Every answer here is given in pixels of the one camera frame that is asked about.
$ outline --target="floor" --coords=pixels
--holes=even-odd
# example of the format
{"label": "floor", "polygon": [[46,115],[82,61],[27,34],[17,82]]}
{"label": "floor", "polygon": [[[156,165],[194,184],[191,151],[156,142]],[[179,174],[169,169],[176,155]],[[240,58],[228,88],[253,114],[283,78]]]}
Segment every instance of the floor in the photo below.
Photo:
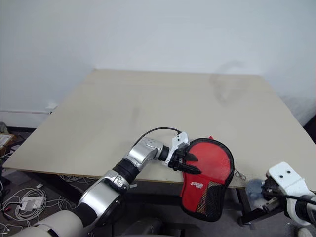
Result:
{"label": "floor", "polygon": [[[161,183],[150,183],[138,181],[137,187],[132,188],[129,192],[146,192],[146,193],[157,193],[157,194],[178,194],[181,190],[180,185],[173,184],[161,184]],[[35,180],[30,180],[21,185],[9,184],[6,189],[10,189],[10,193],[7,197],[10,197],[16,191],[23,188],[35,188],[38,184]],[[73,182],[73,185],[86,190],[88,185],[86,183]],[[52,200],[59,198],[59,195],[49,189],[48,187],[42,187],[47,194],[47,199]],[[227,191],[225,199],[234,200],[237,202],[237,196],[233,189]],[[59,211],[58,206],[46,208],[40,215],[40,219],[43,219],[55,212]],[[120,218],[113,225],[107,225],[101,228],[96,228],[93,231],[95,237],[110,237],[119,236],[122,232],[135,221],[143,217],[159,217],[163,222],[166,223],[183,223],[183,224],[194,224],[197,225],[208,237],[294,237],[297,230],[296,225],[283,213],[275,215],[266,220],[254,223],[251,228],[249,226],[241,227],[237,223],[237,218],[241,215],[239,211],[224,210],[221,219],[214,223],[200,221],[195,219],[182,211],[178,206],[166,206],[166,205],[152,205],[143,203],[127,204],[124,212],[121,212]],[[25,222],[17,222],[14,220],[7,221],[0,215],[0,223],[4,224],[15,224],[25,225]],[[316,229],[309,226],[312,233],[316,236]],[[10,236],[15,232],[18,232],[19,228],[11,228],[10,233],[2,236]],[[174,231],[175,236],[179,236],[179,233]]]}

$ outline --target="black cable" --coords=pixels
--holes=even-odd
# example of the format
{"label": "black cable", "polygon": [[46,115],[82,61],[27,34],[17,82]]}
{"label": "black cable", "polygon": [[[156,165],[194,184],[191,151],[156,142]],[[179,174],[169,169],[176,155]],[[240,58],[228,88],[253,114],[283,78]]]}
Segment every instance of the black cable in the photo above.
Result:
{"label": "black cable", "polygon": [[173,128],[173,127],[156,127],[156,128],[154,128],[154,129],[152,129],[152,130],[149,130],[148,132],[145,132],[140,138],[138,138],[138,140],[134,143],[133,146],[135,146],[140,140],[142,140],[142,138],[145,137],[148,133],[151,133],[151,132],[156,131],[156,130],[159,130],[159,129],[173,130],[173,131],[176,131],[176,132],[178,133],[178,135],[181,133],[180,130],[175,129],[175,128]]}
{"label": "black cable", "polygon": [[297,196],[292,196],[292,195],[284,195],[284,194],[268,194],[268,193],[264,193],[267,196],[271,196],[271,197],[277,197],[277,198],[290,198],[290,199],[296,199],[298,201],[304,201],[313,205],[316,205],[316,201],[312,201],[303,197],[297,197]]}

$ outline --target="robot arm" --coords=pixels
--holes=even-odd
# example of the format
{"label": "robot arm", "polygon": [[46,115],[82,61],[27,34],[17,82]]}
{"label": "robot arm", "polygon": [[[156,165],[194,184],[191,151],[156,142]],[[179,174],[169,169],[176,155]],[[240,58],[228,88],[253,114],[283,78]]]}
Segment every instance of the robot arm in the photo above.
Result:
{"label": "robot arm", "polygon": [[[84,237],[96,226],[105,224],[122,202],[122,195],[151,160],[169,161],[169,167],[182,170],[178,148],[189,145],[185,132],[173,139],[172,149],[150,138],[142,138],[112,169],[96,181],[81,197],[74,211],[59,211],[14,235],[14,237]],[[191,166],[193,172],[200,170]]]}
{"label": "robot arm", "polygon": [[263,196],[274,197],[271,203],[280,203],[285,198],[281,205],[285,206],[286,216],[301,226],[316,226],[316,195],[308,189],[304,178],[285,162],[271,167],[267,177],[262,186]]}

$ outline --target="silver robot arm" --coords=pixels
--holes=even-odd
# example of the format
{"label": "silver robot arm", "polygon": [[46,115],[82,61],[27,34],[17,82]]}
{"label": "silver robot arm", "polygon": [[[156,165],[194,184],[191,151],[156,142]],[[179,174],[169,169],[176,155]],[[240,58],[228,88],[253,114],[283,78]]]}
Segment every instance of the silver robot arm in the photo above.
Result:
{"label": "silver robot arm", "polygon": [[13,236],[85,237],[96,226],[107,222],[145,165],[151,160],[164,161],[168,154],[169,148],[163,143],[143,138],[82,195],[74,211],[59,211]]}

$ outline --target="cable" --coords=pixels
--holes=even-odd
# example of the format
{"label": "cable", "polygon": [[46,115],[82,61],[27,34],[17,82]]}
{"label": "cable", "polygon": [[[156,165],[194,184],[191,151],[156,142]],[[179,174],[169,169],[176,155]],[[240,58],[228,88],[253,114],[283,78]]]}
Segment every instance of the cable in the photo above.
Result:
{"label": "cable", "polygon": [[91,185],[90,183],[92,183],[92,182],[95,182],[95,181],[96,181],[95,179],[93,179],[93,180],[88,180],[88,181],[87,181],[85,178],[82,178],[82,179],[83,179],[83,181],[84,181],[84,182],[79,181],[79,180],[76,180],[76,182],[77,182],[77,183],[81,183],[81,184],[87,184],[87,185],[89,185],[89,186],[90,186],[90,185]]}
{"label": "cable", "polygon": [[59,177],[62,180],[66,181],[67,183],[71,183],[71,182],[74,182],[76,180],[82,179],[82,177],[77,177],[74,175],[62,175],[62,174],[60,174]]}
{"label": "cable", "polygon": [[4,157],[10,157],[12,155],[12,152],[8,152],[7,154],[0,157],[0,159],[3,159]]}
{"label": "cable", "polygon": [[58,205],[58,208],[61,211],[62,210],[69,210],[69,209],[72,210],[72,209],[76,208],[74,205],[72,205],[67,199],[65,199],[62,196],[59,196],[59,199],[50,200],[50,201],[47,201],[46,203],[53,202],[53,201],[57,201],[57,203],[50,205],[50,206],[46,206],[46,207],[53,207],[53,206]]}
{"label": "cable", "polygon": [[153,131],[159,130],[159,129],[168,129],[168,130],[173,130],[176,131],[178,133],[178,135],[181,133],[180,130],[176,129],[176,128],[172,128],[172,127],[156,127],[152,130],[149,130],[148,132],[145,132],[140,138],[138,138],[138,140],[134,143],[134,145],[132,147],[134,147],[140,140],[142,140],[143,137],[145,137],[148,133],[151,133]]}
{"label": "cable", "polygon": [[81,188],[79,188],[79,187],[77,187],[77,186],[75,186],[73,184],[70,184],[70,185],[73,186],[75,189],[78,189],[82,194],[84,193],[84,191]]}
{"label": "cable", "polygon": [[[17,194],[28,190],[22,197],[19,197]],[[46,193],[45,191],[41,189],[33,189],[33,188],[25,188],[17,191],[14,195],[9,197],[5,202],[3,202],[3,208],[0,211],[4,211],[10,204],[16,204],[16,203],[21,203],[22,199],[25,197],[44,197],[44,200],[46,201]],[[17,198],[17,202],[12,202],[12,199]],[[28,226],[31,226],[30,221],[37,218],[38,221],[40,220],[40,214],[44,211],[46,207],[46,203],[44,202],[41,207],[37,207],[33,209],[31,212],[23,211],[19,208],[19,205],[16,206],[14,215],[15,217],[9,215],[6,212],[3,212],[5,216],[16,220],[16,221],[26,221]]]}
{"label": "cable", "polygon": [[316,201],[312,201],[303,197],[297,197],[297,196],[292,196],[292,195],[284,195],[284,194],[268,194],[264,193],[264,195],[271,196],[271,197],[278,197],[278,198],[290,198],[290,199],[296,199],[298,201],[304,201],[313,205],[316,205]]}
{"label": "cable", "polygon": [[3,224],[3,223],[0,223],[0,225],[3,225],[4,226],[4,229],[3,229],[3,232],[2,233],[0,233],[0,235],[5,235],[6,233],[5,233],[5,230],[8,230],[8,231],[10,231],[10,229],[8,228],[8,226],[13,226],[13,227],[20,227],[21,228],[21,230],[20,231],[22,231],[23,230],[23,226],[17,226],[17,225],[12,225],[12,224]]}
{"label": "cable", "polygon": [[0,195],[0,211],[2,210],[3,199],[9,192],[10,192],[10,189],[5,189],[2,191],[2,193]]}
{"label": "cable", "polygon": [[98,180],[100,178],[96,178],[96,177],[86,177],[87,179],[92,179],[92,180]]}

